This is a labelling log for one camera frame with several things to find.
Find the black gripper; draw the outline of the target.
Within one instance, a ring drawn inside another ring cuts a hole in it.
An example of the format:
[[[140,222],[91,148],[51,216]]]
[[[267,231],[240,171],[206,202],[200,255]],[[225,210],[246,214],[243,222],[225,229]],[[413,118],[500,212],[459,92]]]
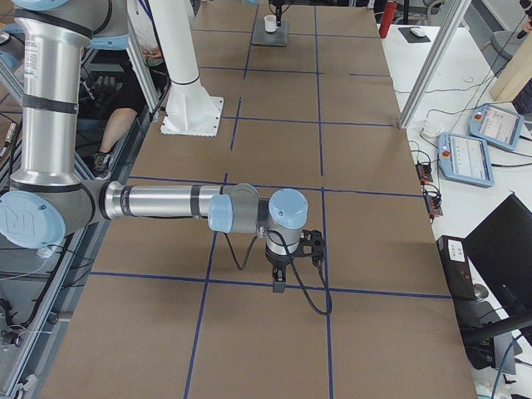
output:
[[[273,293],[283,293],[286,288],[286,268],[294,261],[291,254],[276,254],[265,249],[266,259],[272,264]]]
[[[289,8],[288,1],[286,0],[270,0],[268,2],[270,11],[276,15],[276,27],[282,26],[282,15]]]

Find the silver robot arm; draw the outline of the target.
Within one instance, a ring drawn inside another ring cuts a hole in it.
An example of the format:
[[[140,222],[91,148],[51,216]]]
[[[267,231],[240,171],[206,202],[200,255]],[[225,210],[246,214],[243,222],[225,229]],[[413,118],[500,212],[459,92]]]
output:
[[[1,232],[29,249],[60,243],[89,224],[120,217],[206,219],[222,233],[265,239],[273,290],[303,253],[308,203],[297,190],[263,199],[247,184],[123,185],[82,180],[73,170],[83,49],[98,39],[129,45],[124,1],[18,1],[25,35],[22,163],[1,198]]]

